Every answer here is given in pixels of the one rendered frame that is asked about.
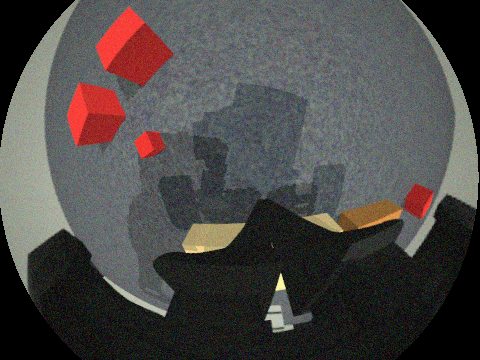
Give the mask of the orange square block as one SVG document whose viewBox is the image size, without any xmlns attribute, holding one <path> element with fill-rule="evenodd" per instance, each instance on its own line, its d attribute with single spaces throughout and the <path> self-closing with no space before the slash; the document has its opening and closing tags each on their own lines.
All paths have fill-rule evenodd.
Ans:
<svg viewBox="0 0 480 360">
<path fill-rule="evenodd" d="M 359 229 L 365 227 L 371 227 L 371 225 L 379 225 L 383 221 L 399 219 L 403 211 L 403 207 L 397 207 L 397 204 L 393 204 L 393 201 L 388 199 L 381 200 L 376 204 L 369 204 L 367 207 L 360 207 L 351 209 L 351 211 L 341 212 L 340 219 L 337 221 L 337 225 L 345 231 L 351 231 L 351 229 Z"/>
</svg>

